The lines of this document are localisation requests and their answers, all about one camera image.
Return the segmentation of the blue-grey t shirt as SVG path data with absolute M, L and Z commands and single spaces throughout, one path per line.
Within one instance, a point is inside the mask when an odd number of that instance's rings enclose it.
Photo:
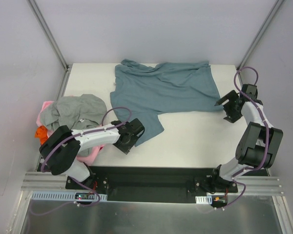
M 124 59 L 115 66 L 115 91 L 110 102 L 120 121 L 138 119 L 145 132 L 139 146 L 164 131 L 158 116 L 179 112 L 218 112 L 220 99 L 210 65 L 199 63 L 161 63 L 155 67 Z

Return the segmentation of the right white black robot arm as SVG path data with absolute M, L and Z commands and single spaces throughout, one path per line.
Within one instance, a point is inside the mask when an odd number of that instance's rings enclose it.
M 239 93 L 232 90 L 216 102 L 217 106 L 223 106 L 226 121 L 235 123 L 244 118 L 247 127 L 234 158 L 213 169 L 211 175 L 199 183 L 204 191 L 212 194 L 226 191 L 233 187 L 234 179 L 239 176 L 249 171 L 270 168 L 274 163 L 283 132 L 267 120 L 263 103 L 257 95 L 256 85 L 244 84 Z

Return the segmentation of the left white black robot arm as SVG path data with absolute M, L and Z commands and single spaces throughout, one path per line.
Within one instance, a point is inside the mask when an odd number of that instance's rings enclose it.
M 84 190 L 94 185 L 94 173 L 77 155 L 86 149 L 112 144 L 128 154 L 144 134 L 145 127 L 138 120 L 131 122 L 113 121 L 102 127 L 85 130 L 70 130 L 66 125 L 59 127 L 39 148 L 44 159 L 41 170 L 48 169 L 52 175 L 66 175 Z

